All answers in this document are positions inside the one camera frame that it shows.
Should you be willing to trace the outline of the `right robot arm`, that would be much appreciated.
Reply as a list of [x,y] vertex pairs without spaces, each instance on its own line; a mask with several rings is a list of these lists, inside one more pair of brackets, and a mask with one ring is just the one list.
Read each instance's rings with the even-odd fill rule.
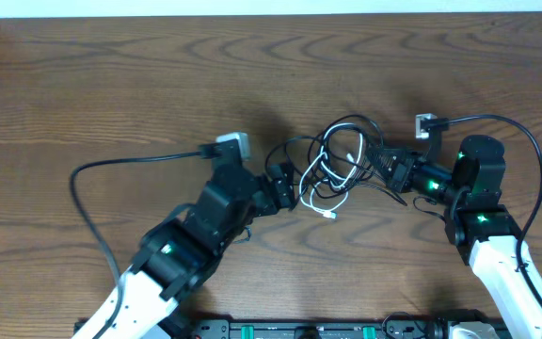
[[504,147],[473,135],[452,169],[407,148],[374,146],[366,153],[388,188],[411,190],[444,205],[445,233],[496,304],[514,338],[542,338],[542,278],[522,230],[501,204]]

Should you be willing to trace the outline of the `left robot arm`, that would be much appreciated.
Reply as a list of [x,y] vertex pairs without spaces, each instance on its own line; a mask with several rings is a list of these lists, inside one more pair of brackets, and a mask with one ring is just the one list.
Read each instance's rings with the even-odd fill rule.
[[253,219],[294,205],[294,173],[287,163],[254,175],[240,162],[216,160],[198,200],[176,207],[142,237],[120,287],[75,337],[142,338],[166,321]]

